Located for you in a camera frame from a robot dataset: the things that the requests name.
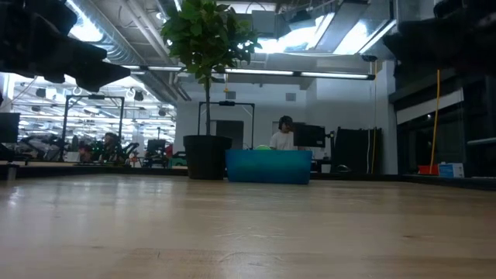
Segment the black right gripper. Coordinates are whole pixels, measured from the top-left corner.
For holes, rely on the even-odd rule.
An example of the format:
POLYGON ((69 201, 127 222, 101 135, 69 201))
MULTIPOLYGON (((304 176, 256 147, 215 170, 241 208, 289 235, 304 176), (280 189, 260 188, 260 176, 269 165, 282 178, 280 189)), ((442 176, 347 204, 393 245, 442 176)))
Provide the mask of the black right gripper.
POLYGON ((474 22, 464 18, 400 22, 395 33, 383 37, 383 43, 402 63, 495 73, 494 15, 474 22))

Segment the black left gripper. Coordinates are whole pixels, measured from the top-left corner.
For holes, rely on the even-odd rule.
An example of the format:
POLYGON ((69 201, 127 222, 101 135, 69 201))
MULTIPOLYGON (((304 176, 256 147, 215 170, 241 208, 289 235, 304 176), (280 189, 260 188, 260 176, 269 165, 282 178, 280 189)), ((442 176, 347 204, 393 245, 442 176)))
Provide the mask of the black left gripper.
POLYGON ((104 61, 84 64, 77 61, 104 60, 107 51, 68 36, 74 21, 2 21, 1 71, 62 83, 64 76, 77 85, 98 92, 101 87, 130 76, 131 70, 104 61))

